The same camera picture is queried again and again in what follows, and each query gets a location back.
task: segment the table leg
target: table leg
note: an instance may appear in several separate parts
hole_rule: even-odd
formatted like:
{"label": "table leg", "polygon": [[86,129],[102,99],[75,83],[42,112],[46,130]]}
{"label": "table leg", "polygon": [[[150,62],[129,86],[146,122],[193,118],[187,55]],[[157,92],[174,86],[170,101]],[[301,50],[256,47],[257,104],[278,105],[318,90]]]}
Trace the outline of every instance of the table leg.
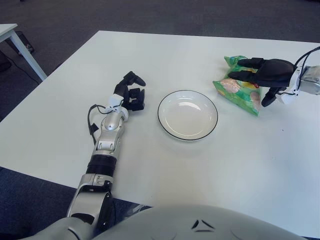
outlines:
{"label": "table leg", "polygon": [[47,75],[45,72],[41,69],[39,64],[36,62],[34,57],[30,54],[26,46],[22,43],[18,35],[14,30],[10,31],[10,39],[13,42],[13,44],[16,46],[16,48],[20,51],[22,56],[25,58],[25,60],[29,63],[29,65],[33,68],[33,70],[36,72],[36,74],[39,76],[39,78],[43,81],[47,78]]}

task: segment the wire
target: wire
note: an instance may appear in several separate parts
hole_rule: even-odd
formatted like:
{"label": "wire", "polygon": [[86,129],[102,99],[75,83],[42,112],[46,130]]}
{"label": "wire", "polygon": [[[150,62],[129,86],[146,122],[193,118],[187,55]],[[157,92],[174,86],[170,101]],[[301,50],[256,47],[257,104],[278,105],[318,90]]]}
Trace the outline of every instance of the wire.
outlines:
{"label": "wire", "polygon": [[305,57],[304,61],[303,61],[303,64],[302,64],[302,68],[301,68],[301,73],[300,73],[300,76],[299,76],[299,84],[298,84],[298,87],[297,87],[297,90],[299,90],[300,88],[300,84],[301,84],[301,77],[304,73],[304,69],[305,69],[305,64],[306,64],[306,61],[308,59],[308,57],[310,56],[311,52]]}
{"label": "wire", "polygon": [[316,47],[316,48],[314,48],[314,49],[306,52],[305,54],[303,54],[303,55],[295,62],[294,66],[296,67],[296,66],[298,65],[298,63],[299,63],[305,56],[307,56],[307,55],[309,56],[311,53],[313,53],[313,52],[315,52],[315,51],[318,51],[318,50],[320,50],[320,46],[318,46],[318,47]]}
{"label": "wire", "polygon": [[92,105],[90,108],[89,108],[89,111],[88,111],[88,115],[87,115],[87,117],[86,117],[86,120],[87,120],[87,122],[88,122],[88,128],[89,128],[89,133],[90,133],[90,135],[91,135],[91,137],[92,137],[92,139],[93,139],[93,144],[94,145],[96,145],[96,139],[95,139],[95,135],[94,135],[94,133],[95,133],[95,131],[93,131],[93,125],[91,126],[91,123],[90,123],[90,113],[91,113],[91,111],[93,110],[93,109],[95,109],[97,107],[97,105],[95,104],[95,105]]}
{"label": "wire", "polygon": [[40,85],[40,83],[37,81],[37,80],[35,80],[33,77],[31,77],[25,70],[23,70],[21,67],[19,67],[16,63],[15,63],[15,61],[13,61],[10,57],[8,57],[7,55],[5,55],[4,53],[3,53],[3,55],[7,58],[7,59],[9,59],[18,69],[20,69],[22,72],[24,72],[25,73],[25,75],[27,75],[31,80],[33,80],[34,82],[36,82],[36,84],[37,85]]}
{"label": "wire", "polygon": [[102,112],[102,111],[100,111],[100,108],[99,108],[99,107],[104,108],[104,109],[106,109],[106,107],[105,107],[105,106],[102,106],[102,105],[97,105],[97,106],[96,106],[96,108],[98,109],[99,113],[101,113],[101,114],[109,114],[109,113],[112,112],[112,110],[111,110],[111,111],[108,111],[108,112]]}
{"label": "wire", "polygon": [[303,58],[305,58],[304,61],[303,61],[302,67],[301,67],[301,72],[300,72],[300,75],[299,75],[299,84],[298,84],[298,86],[297,86],[297,90],[299,90],[299,88],[300,88],[301,77],[302,77],[302,75],[304,74],[304,69],[305,69],[305,65],[306,65],[306,61],[307,61],[308,57],[310,56],[311,53],[313,53],[313,52],[315,52],[315,51],[318,51],[318,50],[320,50],[320,46],[318,46],[318,47],[316,47],[316,48],[314,48],[314,49],[306,52],[305,54],[303,54],[303,55],[295,62],[294,68],[296,69],[298,63],[299,63]]}

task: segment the black cable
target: black cable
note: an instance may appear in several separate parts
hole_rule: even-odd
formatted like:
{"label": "black cable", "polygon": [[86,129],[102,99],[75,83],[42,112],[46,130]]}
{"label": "black cable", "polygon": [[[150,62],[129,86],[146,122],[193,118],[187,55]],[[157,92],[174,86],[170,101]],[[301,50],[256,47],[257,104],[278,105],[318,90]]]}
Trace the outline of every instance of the black cable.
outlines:
{"label": "black cable", "polygon": [[304,74],[305,64],[306,64],[306,61],[307,61],[308,57],[310,56],[310,54],[311,54],[311,52],[305,57],[305,59],[303,61],[301,72],[300,72],[300,76],[299,76],[299,84],[298,84],[297,90],[299,90],[299,88],[300,88],[301,77]]}
{"label": "black cable", "polygon": [[22,72],[24,72],[31,80],[33,80],[34,82],[36,82],[36,84],[37,85],[40,85],[40,83],[37,81],[37,80],[35,80],[33,77],[31,77],[25,70],[23,70],[21,67],[19,67],[16,63],[15,63],[15,61],[13,61],[10,57],[8,57],[7,55],[5,55],[4,53],[3,53],[3,55],[7,58],[7,59],[9,59],[18,69],[20,69]]}
{"label": "black cable", "polygon": [[116,214],[116,204],[115,204],[115,200],[112,201],[113,204],[113,214],[114,214],[114,221],[113,221],[113,225],[116,225],[117,223],[117,214]]}
{"label": "black cable", "polygon": [[92,130],[92,127],[93,126],[91,126],[91,123],[90,123],[90,113],[91,113],[91,111],[93,110],[93,109],[95,109],[97,107],[97,105],[95,104],[95,105],[92,105],[90,108],[89,108],[89,111],[88,111],[88,115],[87,115],[87,117],[86,117],[86,120],[87,120],[87,122],[88,122],[88,128],[89,128],[89,133],[90,133],[90,135],[91,135],[91,137],[92,137],[92,139],[93,139],[93,144],[94,145],[96,145],[96,139],[95,139],[95,136],[94,136],[94,131]]}
{"label": "black cable", "polygon": [[102,111],[100,111],[100,108],[99,108],[99,107],[106,109],[106,107],[105,107],[105,106],[102,106],[102,105],[97,105],[96,107],[97,107],[99,113],[101,113],[101,114],[109,114],[109,113],[112,112],[112,110],[111,110],[111,111],[108,111],[108,112],[102,112]]}
{"label": "black cable", "polygon": [[310,56],[311,53],[313,53],[313,52],[315,52],[315,51],[318,51],[318,50],[320,50],[320,46],[318,46],[318,47],[316,47],[316,48],[314,48],[314,49],[306,52],[306,53],[303,54],[301,57],[299,57],[299,59],[295,62],[294,68],[296,69],[298,63],[299,63],[303,58],[305,58],[304,61],[303,61],[303,64],[302,64],[302,68],[301,68],[300,75],[299,75],[299,84],[298,84],[298,86],[297,86],[297,90],[299,90],[299,88],[300,88],[301,77],[302,77],[302,75],[304,74],[304,69],[305,69],[305,65],[306,65],[306,61],[307,61],[308,57]]}
{"label": "black cable", "polygon": [[314,48],[314,49],[306,52],[305,54],[303,54],[303,55],[295,62],[294,66],[297,67],[298,63],[299,63],[305,56],[310,55],[311,53],[313,53],[313,52],[315,52],[315,51],[318,51],[318,50],[320,50],[320,46],[318,46],[318,47],[316,47],[316,48]]}

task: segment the gray carpet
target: gray carpet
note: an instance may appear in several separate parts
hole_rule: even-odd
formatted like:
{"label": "gray carpet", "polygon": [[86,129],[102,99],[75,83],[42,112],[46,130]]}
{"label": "gray carpet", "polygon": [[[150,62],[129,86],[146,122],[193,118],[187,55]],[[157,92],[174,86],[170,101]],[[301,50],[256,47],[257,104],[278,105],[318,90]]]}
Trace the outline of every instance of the gray carpet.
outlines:
{"label": "gray carpet", "polygon": [[[306,0],[0,0],[0,23],[17,23],[49,75],[98,30],[320,42],[320,3]],[[23,57],[0,51],[39,81]],[[0,118],[37,85],[14,65],[0,73]],[[0,170],[0,232],[33,234],[64,217],[74,189]],[[30,204],[37,199],[37,204]],[[129,203],[118,202],[125,212]]]}

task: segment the green snack bag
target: green snack bag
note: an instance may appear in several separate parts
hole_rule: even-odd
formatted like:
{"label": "green snack bag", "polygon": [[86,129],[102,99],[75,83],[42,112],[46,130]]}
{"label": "green snack bag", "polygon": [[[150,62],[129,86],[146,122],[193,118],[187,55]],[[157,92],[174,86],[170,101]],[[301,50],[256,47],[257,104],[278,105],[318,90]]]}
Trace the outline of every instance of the green snack bag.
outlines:
{"label": "green snack bag", "polygon": [[249,113],[258,116],[261,106],[261,88],[249,82],[239,81],[228,77],[228,73],[230,72],[251,71],[256,73],[257,69],[238,65],[239,60],[247,59],[245,56],[225,56],[224,59],[230,69],[224,76],[224,79],[213,81],[213,85],[222,96]]}

